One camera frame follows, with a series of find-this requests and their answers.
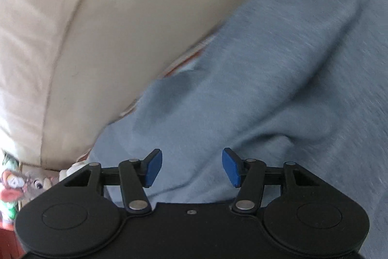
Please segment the patterned floor rug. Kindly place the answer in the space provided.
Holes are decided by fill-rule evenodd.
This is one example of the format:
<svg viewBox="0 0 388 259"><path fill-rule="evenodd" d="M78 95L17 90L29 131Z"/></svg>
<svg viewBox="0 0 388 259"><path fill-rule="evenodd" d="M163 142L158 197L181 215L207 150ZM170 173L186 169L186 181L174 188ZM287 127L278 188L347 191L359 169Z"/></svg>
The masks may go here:
<svg viewBox="0 0 388 259"><path fill-rule="evenodd" d="M113 121L131 113L152 82L181 72L185 66L197 59L215 38L218 29L218 26L211 28L186 49L166 43L159 48L152 45L147 49L137 48L132 53L126 53L122 60L116 61L114 67L118 74L113 77Z"/></svg>

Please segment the beige sofa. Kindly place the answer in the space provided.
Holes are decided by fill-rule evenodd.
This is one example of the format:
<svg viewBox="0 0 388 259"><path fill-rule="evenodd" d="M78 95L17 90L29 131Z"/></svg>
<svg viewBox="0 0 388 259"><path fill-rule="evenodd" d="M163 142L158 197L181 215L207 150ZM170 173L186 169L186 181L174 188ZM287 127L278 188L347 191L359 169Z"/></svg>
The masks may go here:
<svg viewBox="0 0 388 259"><path fill-rule="evenodd" d="M116 61L186 49L247 1L1 0L1 150L47 169L90 155L119 121Z"/></svg>

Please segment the grey sweatshirt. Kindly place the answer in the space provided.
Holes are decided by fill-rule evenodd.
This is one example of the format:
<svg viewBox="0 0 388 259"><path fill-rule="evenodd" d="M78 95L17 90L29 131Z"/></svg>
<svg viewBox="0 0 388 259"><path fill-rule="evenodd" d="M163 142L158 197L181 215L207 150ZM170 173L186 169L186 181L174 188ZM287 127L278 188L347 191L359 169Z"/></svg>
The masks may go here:
<svg viewBox="0 0 388 259"><path fill-rule="evenodd" d="M157 80L89 156L163 153L156 202L235 195L222 150L294 161L367 211L367 258L387 257L387 0L248 0L194 66Z"/></svg>

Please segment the plush bunny toy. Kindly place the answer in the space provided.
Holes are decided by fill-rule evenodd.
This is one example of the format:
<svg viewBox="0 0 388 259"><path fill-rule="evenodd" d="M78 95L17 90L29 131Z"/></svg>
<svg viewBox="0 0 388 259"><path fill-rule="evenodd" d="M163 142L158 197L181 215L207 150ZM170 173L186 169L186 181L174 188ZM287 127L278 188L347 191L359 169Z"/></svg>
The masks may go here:
<svg viewBox="0 0 388 259"><path fill-rule="evenodd" d="M58 172L21 165L8 152L1 151L1 229L14 230L20 209L58 183Z"/></svg>

